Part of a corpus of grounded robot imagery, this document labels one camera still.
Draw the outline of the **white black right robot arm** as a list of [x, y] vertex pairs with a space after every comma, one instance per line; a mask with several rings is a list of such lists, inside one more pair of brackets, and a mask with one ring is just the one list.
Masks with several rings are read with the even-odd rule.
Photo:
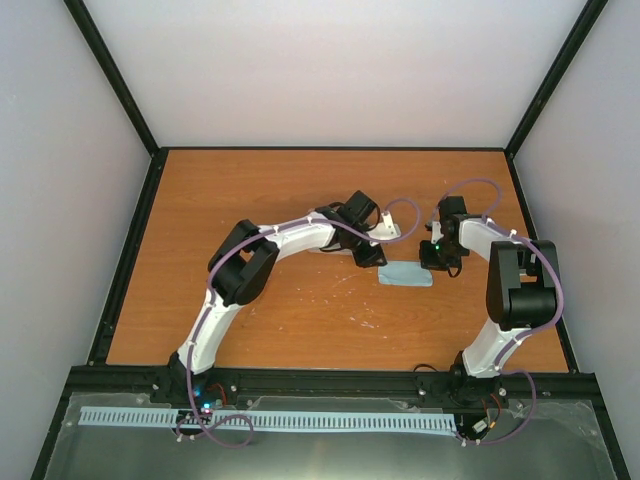
[[529, 337], [552, 328], [564, 310], [556, 246], [506, 230], [490, 217], [467, 212], [461, 196], [447, 196], [436, 207], [437, 220], [420, 243], [421, 267], [459, 276], [463, 259], [474, 253], [488, 262], [488, 318], [475, 340], [449, 369], [448, 396], [461, 406], [480, 402], [497, 390], [497, 378]]

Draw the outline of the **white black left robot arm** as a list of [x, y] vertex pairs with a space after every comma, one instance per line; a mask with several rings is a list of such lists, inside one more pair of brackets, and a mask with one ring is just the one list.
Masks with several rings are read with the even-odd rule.
[[206, 395], [206, 374], [224, 336], [240, 310], [262, 294], [277, 262], [310, 250], [349, 251], [360, 268], [383, 266], [382, 243], [399, 236], [391, 213], [361, 191], [284, 223], [238, 222], [210, 259], [202, 307], [170, 357], [174, 392], [190, 403]]

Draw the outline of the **light blue cleaning cloth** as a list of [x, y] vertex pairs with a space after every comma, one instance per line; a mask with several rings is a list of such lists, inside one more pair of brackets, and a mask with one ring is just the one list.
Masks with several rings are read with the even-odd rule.
[[419, 262], [389, 261], [378, 268], [378, 281], [382, 285], [401, 287], [431, 287], [433, 277]]

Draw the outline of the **pink glasses case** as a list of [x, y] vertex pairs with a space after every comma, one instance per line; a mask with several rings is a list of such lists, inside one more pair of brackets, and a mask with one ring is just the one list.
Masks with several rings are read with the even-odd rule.
[[333, 220], [339, 224], [338, 226], [332, 225], [332, 227], [334, 228], [333, 236], [331, 237], [329, 243], [324, 247], [318, 248], [318, 251], [327, 254], [339, 252], [345, 253], [347, 251], [347, 247], [343, 245], [343, 242], [341, 240], [343, 229], [340, 227], [340, 225], [346, 225], [346, 220], [339, 215], [338, 211], [334, 207], [331, 206], [317, 207], [314, 209], [314, 212], [319, 213], [326, 219]]

